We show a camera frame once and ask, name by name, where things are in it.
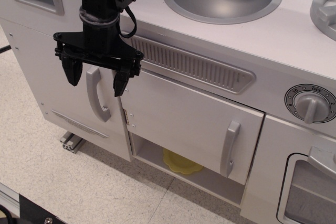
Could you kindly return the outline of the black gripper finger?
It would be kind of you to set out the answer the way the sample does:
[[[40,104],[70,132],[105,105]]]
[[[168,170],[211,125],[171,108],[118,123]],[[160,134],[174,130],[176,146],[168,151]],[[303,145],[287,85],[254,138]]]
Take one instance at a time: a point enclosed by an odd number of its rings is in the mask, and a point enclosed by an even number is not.
[[[77,86],[82,74],[82,62],[63,57],[61,63],[68,82],[73,86]]]
[[[121,70],[117,70],[115,72],[113,80],[113,89],[115,97],[120,97],[123,95],[129,79],[130,79],[129,68],[122,68]]]

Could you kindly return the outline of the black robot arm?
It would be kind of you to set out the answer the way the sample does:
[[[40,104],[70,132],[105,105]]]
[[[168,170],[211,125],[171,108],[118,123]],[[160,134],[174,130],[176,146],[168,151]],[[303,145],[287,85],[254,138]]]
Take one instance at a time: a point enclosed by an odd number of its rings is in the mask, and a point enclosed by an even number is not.
[[[126,12],[135,23],[129,5],[136,0],[82,0],[79,17],[81,32],[57,32],[55,55],[61,60],[68,82],[76,86],[81,78],[82,65],[88,63],[115,71],[115,97],[123,95],[130,78],[138,76],[144,54],[131,47],[125,38],[135,35],[137,28],[123,34],[120,14]]]

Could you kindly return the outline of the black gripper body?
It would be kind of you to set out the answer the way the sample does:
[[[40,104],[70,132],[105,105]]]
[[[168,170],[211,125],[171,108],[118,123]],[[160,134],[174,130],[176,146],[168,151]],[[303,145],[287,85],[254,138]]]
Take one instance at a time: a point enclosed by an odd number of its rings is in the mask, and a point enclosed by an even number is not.
[[[56,32],[55,55],[79,60],[90,65],[111,70],[130,69],[130,77],[138,76],[143,53],[124,42],[116,25],[92,27],[83,25],[80,32]]]

